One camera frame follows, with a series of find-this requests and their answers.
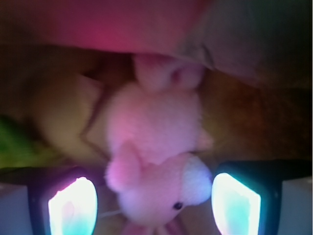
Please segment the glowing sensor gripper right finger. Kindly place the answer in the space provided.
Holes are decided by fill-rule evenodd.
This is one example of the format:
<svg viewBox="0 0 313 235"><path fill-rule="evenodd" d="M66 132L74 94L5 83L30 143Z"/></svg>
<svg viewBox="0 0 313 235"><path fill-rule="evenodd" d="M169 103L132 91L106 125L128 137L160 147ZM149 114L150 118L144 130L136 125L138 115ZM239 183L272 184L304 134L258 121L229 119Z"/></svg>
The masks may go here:
<svg viewBox="0 0 313 235"><path fill-rule="evenodd" d="M311 235L313 164L308 160L221 163L212 212L222 235Z"/></svg>

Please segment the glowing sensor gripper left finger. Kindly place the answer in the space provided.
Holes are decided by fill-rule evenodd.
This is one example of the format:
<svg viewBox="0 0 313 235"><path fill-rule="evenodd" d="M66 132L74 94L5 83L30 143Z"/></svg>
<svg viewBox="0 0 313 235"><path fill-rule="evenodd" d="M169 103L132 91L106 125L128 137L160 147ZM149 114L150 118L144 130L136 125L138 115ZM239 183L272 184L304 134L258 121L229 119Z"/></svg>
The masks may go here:
<svg viewBox="0 0 313 235"><path fill-rule="evenodd" d="M91 235L96 187L81 167L6 167L0 170L2 235Z"/></svg>

